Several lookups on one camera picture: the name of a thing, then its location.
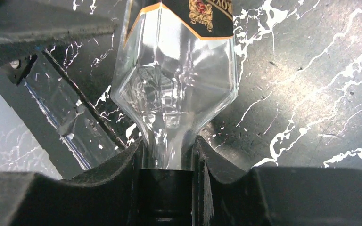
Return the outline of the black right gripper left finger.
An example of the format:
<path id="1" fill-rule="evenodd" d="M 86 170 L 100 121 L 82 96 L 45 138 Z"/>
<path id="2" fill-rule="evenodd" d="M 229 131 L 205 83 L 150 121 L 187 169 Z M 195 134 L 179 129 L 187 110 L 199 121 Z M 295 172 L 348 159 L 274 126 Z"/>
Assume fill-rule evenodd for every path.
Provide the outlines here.
<path id="1" fill-rule="evenodd" d="M 0 226 L 134 226 L 141 139 L 72 179 L 0 172 Z"/>

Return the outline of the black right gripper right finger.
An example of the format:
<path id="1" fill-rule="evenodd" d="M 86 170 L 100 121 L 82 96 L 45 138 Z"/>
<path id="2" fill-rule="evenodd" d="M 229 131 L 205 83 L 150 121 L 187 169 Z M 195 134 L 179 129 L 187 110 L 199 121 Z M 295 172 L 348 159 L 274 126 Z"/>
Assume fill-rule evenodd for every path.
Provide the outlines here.
<path id="1" fill-rule="evenodd" d="M 362 171 L 253 167 L 241 170 L 202 137 L 193 152 L 201 226 L 362 226 Z"/>

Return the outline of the square clear bottle black cap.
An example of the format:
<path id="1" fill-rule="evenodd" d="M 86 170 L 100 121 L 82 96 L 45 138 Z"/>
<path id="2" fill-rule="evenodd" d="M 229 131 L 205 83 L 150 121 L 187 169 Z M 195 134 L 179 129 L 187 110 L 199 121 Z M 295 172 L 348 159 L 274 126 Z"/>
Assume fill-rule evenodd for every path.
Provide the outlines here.
<path id="1" fill-rule="evenodd" d="M 200 130 L 238 95 L 230 0 L 129 0 L 110 97 L 137 125 L 142 167 L 192 170 Z"/>

